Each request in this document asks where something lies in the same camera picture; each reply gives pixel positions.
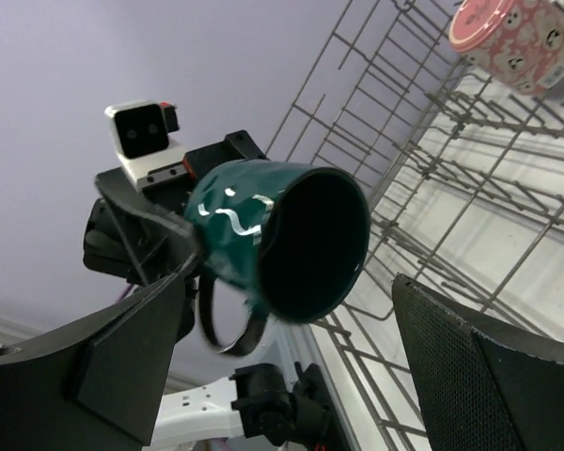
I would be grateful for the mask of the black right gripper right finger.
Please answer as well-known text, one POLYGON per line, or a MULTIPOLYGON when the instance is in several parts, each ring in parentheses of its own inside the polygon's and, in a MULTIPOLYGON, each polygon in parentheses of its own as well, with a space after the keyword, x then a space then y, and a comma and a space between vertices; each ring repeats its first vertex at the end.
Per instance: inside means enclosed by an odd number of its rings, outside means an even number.
POLYGON ((434 450, 564 450, 564 343, 405 274, 392 302, 434 450))

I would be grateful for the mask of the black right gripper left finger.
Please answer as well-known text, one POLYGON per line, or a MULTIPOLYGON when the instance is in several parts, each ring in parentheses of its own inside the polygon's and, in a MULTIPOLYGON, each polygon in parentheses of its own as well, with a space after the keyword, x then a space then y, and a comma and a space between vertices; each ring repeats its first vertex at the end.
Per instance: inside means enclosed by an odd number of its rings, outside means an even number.
POLYGON ((0 450, 150 444, 183 314, 168 276, 75 322, 0 349, 0 450))

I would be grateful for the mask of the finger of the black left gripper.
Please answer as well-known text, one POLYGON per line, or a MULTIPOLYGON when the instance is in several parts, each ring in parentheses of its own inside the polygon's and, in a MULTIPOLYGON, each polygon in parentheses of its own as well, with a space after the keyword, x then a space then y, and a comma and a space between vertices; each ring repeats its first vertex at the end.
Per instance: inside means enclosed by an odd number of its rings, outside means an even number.
POLYGON ((121 169, 111 169, 96 176, 95 186, 141 286, 171 273, 188 274, 200 263, 199 234, 182 217, 194 187, 189 175, 138 192, 121 169))
POLYGON ((250 134, 240 130, 224 138, 224 161, 267 160, 267 156, 250 134))

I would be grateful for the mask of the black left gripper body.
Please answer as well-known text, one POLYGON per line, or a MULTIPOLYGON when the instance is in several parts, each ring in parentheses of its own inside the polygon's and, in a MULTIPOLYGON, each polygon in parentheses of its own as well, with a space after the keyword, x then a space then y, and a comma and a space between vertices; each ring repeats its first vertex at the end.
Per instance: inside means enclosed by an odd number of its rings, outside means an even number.
POLYGON ((222 347, 215 331, 215 275, 206 267, 197 231, 183 219, 197 184, 222 163, 242 160, 244 142, 223 140, 192 150, 148 176, 147 187, 135 190, 121 169, 95 178, 100 198, 84 233, 84 265, 139 288, 155 288, 176 280, 182 298, 179 336, 198 323, 207 343, 222 347))

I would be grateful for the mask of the dark green mug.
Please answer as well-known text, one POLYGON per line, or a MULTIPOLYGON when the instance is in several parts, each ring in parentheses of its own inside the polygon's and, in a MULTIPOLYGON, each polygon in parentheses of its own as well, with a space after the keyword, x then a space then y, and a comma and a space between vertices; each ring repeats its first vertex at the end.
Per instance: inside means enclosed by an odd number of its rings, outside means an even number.
POLYGON ((215 352, 235 357, 258 346, 269 317, 309 324, 335 310, 368 252, 363 191, 332 167, 222 163, 197 183, 184 217, 205 251, 198 280, 201 329, 215 352), (242 292, 249 312, 242 334, 229 344, 214 328, 217 280, 242 292))

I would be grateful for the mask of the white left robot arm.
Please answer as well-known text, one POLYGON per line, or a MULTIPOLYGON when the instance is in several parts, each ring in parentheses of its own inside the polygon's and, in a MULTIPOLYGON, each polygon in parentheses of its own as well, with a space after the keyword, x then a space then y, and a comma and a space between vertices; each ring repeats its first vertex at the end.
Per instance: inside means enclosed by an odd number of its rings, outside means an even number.
MULTIPOLYGON (((149 171, 129 182, 125 171, 99 175, 110 190, 130 192, 167 210, 180 213, 196 184, 208 170, 235 160, 265 156, 246 131, 191 151, 187 157, 149 171)), ((91 271, 124 278, 143 287, 165 273, 165 241, 139 220, 113 205, 95 202, 84 236, 84 265, 91 271)), ((159 437, 153 446, 177 450, 183 440, 263 437, 283 450, 291 444, 307 450, 348 450, 351 447, 322 369, 312 363, 295 367, 297 380, 286 386, 279 366, 261 363, 238 368, 229 377, 165 398, 157 421, 159 437)))

